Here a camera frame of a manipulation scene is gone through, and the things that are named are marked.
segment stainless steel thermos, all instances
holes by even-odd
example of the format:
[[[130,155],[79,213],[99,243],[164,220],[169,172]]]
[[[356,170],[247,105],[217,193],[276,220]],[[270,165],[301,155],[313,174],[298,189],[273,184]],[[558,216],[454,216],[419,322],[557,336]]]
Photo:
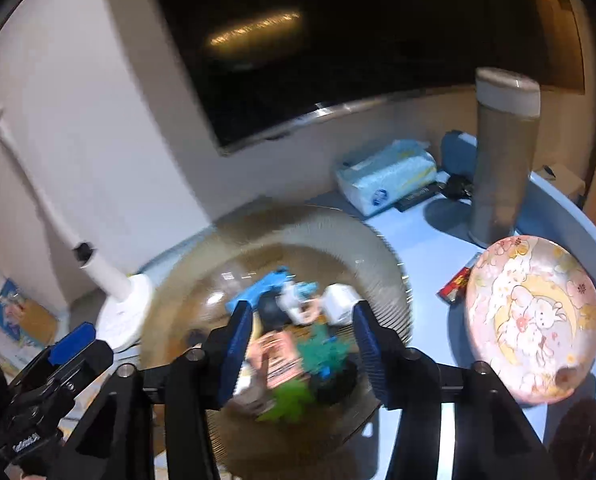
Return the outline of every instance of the stainless steel thermos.
[[[476,70],[478,147],[469,233],[481,247],[513,234],[532,170],[540,86],[497,68]]]

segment green toy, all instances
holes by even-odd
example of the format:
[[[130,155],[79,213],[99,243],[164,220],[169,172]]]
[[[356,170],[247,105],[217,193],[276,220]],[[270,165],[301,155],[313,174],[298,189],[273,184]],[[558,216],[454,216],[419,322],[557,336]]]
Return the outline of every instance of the green toy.
[[[306,382],[299,379],[291,379],[276,386],[271,390],[271,394],[275,400],[273,408],[270,408],[255,420],[300,422],[305,407],[315,402]]]
[[[315,324],[311,328],[311,338],[298,343],[298,352],[302,357],[302,369],[312,375],[328,377],[342,370],[349,354],[350,344],[329,336],[327,327]]]

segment screw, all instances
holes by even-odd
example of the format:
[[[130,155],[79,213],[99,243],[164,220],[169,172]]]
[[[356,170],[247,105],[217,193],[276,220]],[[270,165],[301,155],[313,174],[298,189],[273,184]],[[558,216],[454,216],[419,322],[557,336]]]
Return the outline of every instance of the screw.
[[[407,347],[405,348],[405,358],[409,361],[417,361],[420,359],[420,352],[415,348]]]
[[[491,371],[491,367],[484,361],[476,361],[472,369],[480,375],[486,375]]]
[[[185,357],[189,361],[202,361],[204,359],[204,350],[202,348],[191,348],[185,352]]]
[[[133,375],[135,372],[136,367],[130,363],[125,363],[124,365],[118,366],[118,369],[115,371],[120,377],[129,377]]]

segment white wall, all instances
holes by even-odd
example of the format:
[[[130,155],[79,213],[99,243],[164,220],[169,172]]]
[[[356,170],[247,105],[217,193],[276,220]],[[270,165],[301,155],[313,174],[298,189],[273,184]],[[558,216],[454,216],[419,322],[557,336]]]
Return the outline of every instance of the white wall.
[[[545,92],[536,164],[584,174],[588,96]],[[472,89],[310,126],[224,158],[153,0],[24,0],[0,33],[0,103],[24,163],[127,272],[257,196],[332,188],[332,161],[372,139],[475,132]],[[55,309],[91,284],[0,150],[0,269]]]

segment blue toy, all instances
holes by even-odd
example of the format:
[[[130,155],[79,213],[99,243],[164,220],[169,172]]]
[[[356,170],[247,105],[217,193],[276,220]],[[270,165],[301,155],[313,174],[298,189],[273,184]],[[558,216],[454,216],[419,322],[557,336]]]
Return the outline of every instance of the blue toy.
[[[296,283],[297,293],[302,301],[307,301],[316,295],[318,282],[299,282]]]
[[[265,277],[248,286],[245,290],[240,292],[237,296],[227,301],[225,304],[226,310],[229,314],[233,314],[236,309],[238,301],[248,301],[251,307],[255,310],[260,297],[277,286],[283,286],[283,283],[289,280],[289,269],[287,267],[278,267],[278,270],[269,272]]]

